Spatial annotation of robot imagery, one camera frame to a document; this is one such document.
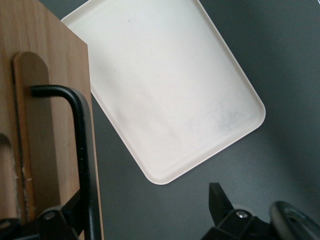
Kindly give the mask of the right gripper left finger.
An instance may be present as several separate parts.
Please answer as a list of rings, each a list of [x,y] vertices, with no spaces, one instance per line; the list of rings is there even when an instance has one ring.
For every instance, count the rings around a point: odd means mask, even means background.
[[[78,240],[84,231],[81,195],[77,191],[63,206],[46,209],[35,220],[22,224],[18,218],[0,220],[2,240]]]

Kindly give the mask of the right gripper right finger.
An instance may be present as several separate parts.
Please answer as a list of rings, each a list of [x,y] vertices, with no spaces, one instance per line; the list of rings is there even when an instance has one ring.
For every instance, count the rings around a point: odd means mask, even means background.
[[[209,184],[208,207],[214,226],[203,240],[271,240],[269,223],[244,209],[235,209],[217,182]]]

